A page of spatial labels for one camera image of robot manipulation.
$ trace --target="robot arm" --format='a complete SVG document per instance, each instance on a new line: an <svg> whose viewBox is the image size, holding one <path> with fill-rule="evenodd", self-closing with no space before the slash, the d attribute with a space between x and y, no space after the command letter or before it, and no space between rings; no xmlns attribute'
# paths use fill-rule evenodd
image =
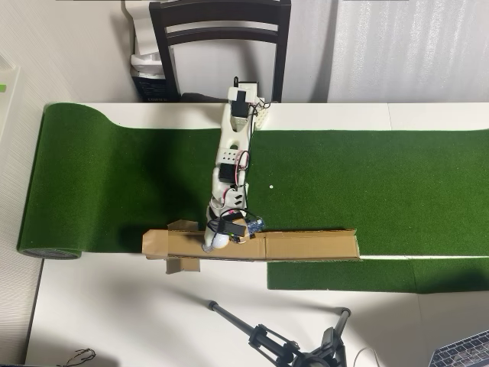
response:
<svg viewBox="0 0 489 367"><path fill-rule="evenodd" d="M212 197L207 208L206 252L225 247L229 240L244 242L263 227L261 218L249 218L246 172L250 142L261 100L257 83L235 84L228 91L221 123L221 140L212 171Z"/></svg>

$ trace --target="tripod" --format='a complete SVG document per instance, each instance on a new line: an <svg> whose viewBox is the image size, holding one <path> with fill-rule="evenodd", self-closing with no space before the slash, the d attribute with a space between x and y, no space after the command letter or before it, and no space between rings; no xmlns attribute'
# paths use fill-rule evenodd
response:
<svg viewBox="0 0 489 367"><path fill-rule="evenodd" d="M217 312L243 333L247 334L250 337L250 346L256 349L276 367L346 367L345 346L342 342L342 333L347 319L351 316L351 311L348 308L342 309L342 315L335 328L328 328L322 335L321 346L310 353L300 352L299 345L296 342L284 338L261 324L255 328L251 327L243 320L238 319L220 307L213 300L209 302L209 309ZM270 339L267 336L268 333L285 343L280 345ZM273 359L261 347L264 347L277 358Z"/></svg>

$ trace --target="dark brown chair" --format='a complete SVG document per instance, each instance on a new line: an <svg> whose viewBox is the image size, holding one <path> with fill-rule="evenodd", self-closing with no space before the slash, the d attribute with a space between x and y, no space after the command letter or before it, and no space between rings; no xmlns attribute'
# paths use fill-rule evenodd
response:
<svg viewBox="0 0 489 367"><path fill-rule="evenodd" d="M150 3L151 21L160 50L171 102L221 102L196 93L180 96L170 46L204 40L252 40L277 45L272 101L282 101L283 75L289 37L290 0L178 0ZM167 32L167 27L198 21L254 21L275 24L277 31L249 27L194 28Z"/></svg>

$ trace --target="white table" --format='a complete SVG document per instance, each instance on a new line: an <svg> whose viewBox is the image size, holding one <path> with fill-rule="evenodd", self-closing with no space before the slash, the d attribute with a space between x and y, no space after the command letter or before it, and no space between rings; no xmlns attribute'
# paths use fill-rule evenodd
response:
<svg viewBox="0 0 489 367"><path fill-rule="evenodd" d="M218 128L220 105L88 104L114 123L140 128ZM489 103L275 105L268 129L489 128ZM336 324L336 307L353 311L348 364L364 346L382 365L424 366L437 346L489 329L489 292L385 294L269 291L266 264L202 261L200 273L165 275L164 261L142 255L83 254L44 262L27 363L63 364L93 348L87 367L270 365L247 337L204 306L214 299L252 326L263 323L315 349ZM374 366L368 352L359 366Z"/></svg>

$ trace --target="laptop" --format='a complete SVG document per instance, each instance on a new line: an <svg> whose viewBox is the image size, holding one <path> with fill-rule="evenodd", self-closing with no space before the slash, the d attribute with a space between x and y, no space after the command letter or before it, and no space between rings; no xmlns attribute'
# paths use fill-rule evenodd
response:
<svg viewBox="0 0 489 367"><path fill-rule="evenodd" d="M489 331L438 348L429 367L489 367Z"/></svg>

